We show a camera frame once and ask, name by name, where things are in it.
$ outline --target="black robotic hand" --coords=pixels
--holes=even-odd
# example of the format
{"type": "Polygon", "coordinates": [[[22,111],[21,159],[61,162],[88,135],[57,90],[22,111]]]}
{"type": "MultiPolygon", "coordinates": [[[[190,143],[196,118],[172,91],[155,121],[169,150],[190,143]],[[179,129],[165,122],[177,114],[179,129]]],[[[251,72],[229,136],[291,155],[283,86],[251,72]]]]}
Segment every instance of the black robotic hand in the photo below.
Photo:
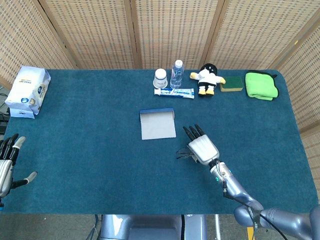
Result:
{"type": "Polygon", "coordinates": [[[2,198],[9,194],[10,189],[26,185],[37,176],[37,172],[34,171],[24,179],[13,181],[13,169],[19,150],[26,140],[24,136],[17,140],[18,136],[16,133],[12,137],[0,140],[0,202],[2,198]]]}

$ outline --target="white package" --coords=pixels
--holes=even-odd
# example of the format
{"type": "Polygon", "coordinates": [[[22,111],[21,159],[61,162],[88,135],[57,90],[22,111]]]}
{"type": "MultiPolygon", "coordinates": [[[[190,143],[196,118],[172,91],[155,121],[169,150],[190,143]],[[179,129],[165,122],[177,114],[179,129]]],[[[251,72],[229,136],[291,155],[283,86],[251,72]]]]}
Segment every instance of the white package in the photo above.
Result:
{"type": "Polygon", "coordinates": [[[4,101],[10,108],[11,117],[34,119],[44,101],[50,80],[44,68],[21,66],[4,101]]]}

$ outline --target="water bottle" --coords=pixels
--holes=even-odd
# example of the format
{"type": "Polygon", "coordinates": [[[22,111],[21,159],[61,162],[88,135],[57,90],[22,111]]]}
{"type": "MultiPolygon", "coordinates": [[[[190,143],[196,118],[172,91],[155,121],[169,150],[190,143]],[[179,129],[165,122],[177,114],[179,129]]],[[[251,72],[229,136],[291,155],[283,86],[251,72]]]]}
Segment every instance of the water bottle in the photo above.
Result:
{"type": "Polygon", "coordinates": [[[172,67],[170,88],[178,89],[182,83],[182,75],[184,74],[184,64],[181,60],[175,61],[172,67]]]}

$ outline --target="stuffed toy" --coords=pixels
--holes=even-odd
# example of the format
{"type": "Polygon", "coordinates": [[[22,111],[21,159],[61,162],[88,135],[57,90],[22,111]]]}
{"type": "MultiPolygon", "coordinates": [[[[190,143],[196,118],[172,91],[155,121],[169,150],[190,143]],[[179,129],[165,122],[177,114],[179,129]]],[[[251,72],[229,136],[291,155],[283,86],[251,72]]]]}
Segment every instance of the stuffed toy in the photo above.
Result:
{"type": "Polygon", "coordinates": [[[190,74],[190,78],[194,80],[198,80],[199,87],[199,95],[214,95],[214,89],[217,84],[222,83],[225,84],[226,80],[217,76],[218,70],[217,67],[211,63],[207,63],[203,65],[200,69],[199,73],[192,72],[190,74]]]}

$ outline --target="green cloth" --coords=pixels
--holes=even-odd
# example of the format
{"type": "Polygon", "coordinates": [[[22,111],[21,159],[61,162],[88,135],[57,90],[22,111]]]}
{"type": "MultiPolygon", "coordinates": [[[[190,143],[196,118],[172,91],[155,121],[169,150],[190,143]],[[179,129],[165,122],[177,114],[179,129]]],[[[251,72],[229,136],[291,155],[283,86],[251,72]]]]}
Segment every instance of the green cloth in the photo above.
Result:
{"type": "Polygon", "coordinates": [[[245,88],[250,98],[272,101],[278,97],[278,89],[274,78],[266,72],[248,71],[245,75],[245,88]]]}

